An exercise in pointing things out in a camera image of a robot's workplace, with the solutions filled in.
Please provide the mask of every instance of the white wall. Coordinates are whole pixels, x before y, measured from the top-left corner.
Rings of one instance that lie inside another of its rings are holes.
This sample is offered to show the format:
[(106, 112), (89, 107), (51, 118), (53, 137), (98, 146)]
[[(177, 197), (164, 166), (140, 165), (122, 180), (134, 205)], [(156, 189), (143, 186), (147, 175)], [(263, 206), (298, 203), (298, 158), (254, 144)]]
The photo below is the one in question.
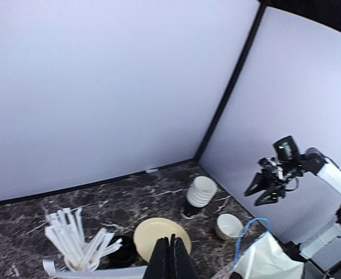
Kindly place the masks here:
[(257, 7), (0, 1), (0, 200), (191, 158)]
[[(267, 217), (282, 241), (302, 242), (334, 215), (339, 197), (307, 174), (275, 205), (254, 207), (243, 192), (275, 156), (272, 144), (293, 135), (341, 166), (341, 33), (305, 18), (267, 9), (256, 40), (202, 165), (255, 216)], [(314, 260), (324, 269), (341, 259), (341, 239)]]

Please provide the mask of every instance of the white plastic bag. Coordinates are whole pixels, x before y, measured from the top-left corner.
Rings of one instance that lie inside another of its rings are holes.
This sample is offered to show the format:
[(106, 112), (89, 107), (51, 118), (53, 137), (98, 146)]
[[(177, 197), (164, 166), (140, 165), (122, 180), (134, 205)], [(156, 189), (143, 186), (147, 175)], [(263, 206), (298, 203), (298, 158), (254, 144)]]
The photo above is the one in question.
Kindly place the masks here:
[[(238, 259), (241, 239), (247, 228), (257, 220), (266, 221), (268, 230)], [(301, 279), (304, 263), (296, 262), (284, 253), (269, 232), (269, 226), (268, 220), (263, 218), (248, 222), (236, 242), (235, 261), (225, 266), (212, 279), (229, 279), (233, 271), (243, 279)]]

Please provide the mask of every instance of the table surface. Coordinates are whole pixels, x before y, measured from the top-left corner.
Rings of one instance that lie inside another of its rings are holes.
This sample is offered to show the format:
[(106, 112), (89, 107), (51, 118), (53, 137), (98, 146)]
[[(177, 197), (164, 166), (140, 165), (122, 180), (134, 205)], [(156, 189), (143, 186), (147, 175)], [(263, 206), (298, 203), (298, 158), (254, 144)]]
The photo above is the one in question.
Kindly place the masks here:
[[(234, 258), (235, 240), (215, 235), (216, 218), (222, 213), (237, 216), (243, 224), (252, 219), (224, 190), (194, 219), (186, 220), (180, 208), (186, 190), (197, 176), (206, 173), (196, 163), (186, 163), (125, 180), (31, 201), (0, 206), (0, 278), (48, 278), (43, 259), (56, 260), (63, 270), (61, 254), (44, 236), (45, 214), (61, 208), (82, 207), (85, 235), (92, 237), (102, 227), (117, 235), (133, 236), (137, 225), (151, 217), (176, 221), (192, 241), (191, 262), (200, 279), (210, 279)], [(246, 249), (262, 232), (253, 224), (244, 237)], [(137, 265), (145, 264), (139, 259)]]

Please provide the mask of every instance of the blue strap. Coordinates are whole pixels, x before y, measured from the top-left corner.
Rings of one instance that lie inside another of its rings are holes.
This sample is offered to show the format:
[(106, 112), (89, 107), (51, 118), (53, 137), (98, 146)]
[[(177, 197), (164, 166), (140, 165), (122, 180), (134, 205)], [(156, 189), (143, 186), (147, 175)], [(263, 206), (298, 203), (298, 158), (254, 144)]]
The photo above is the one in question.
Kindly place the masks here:
[[(240, 251), (240, 243), (241, 243), (241, 239), (243, 238), (244, 234), (246, 233), (247, 229), (250, 227), (251, 224), (253, 224), (255, 221), (265, 221), (267, 224), (267, 229), (266, 232), (270, 231), (270, 221), (268, 221), (268, 219), (266, 218), (254, 218), (253, 220), (249, 221), (245, 227), (241, 230), (240, 232), (240, 236), (238, 238), (238, 240), (236, 241), (236, 249), (235, 249), (235, 259), (234, 259), (234, 270), (236, 269), (237, 265), (238, 265), (238, 261), (239, 261), (239, 251)], [(252, 244), (250, 244), (250, 246), (245, 250), (245, 252), (254, 244), (256, 243), (261, 237), (263, 236), (263, 234), (261, 234), (256, 240), (254, 240), (254, 242)]]

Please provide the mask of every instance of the round plate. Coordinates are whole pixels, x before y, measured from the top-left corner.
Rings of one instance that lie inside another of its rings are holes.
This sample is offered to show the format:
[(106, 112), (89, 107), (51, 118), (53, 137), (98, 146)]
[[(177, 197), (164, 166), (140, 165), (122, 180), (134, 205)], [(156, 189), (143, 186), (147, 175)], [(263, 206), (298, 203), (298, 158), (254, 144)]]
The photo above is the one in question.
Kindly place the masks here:
[(191, 239), (188, 233), (178, 225), (165, 218), (151, 218), (143, 221), (134, 231), (134, 243), (137, 247), (138, 254), (149, 262), (153, 248), (159, 238), (167, 237), (170, 241), (171, 235), (180, 237), (188, 254), (191, 253)]

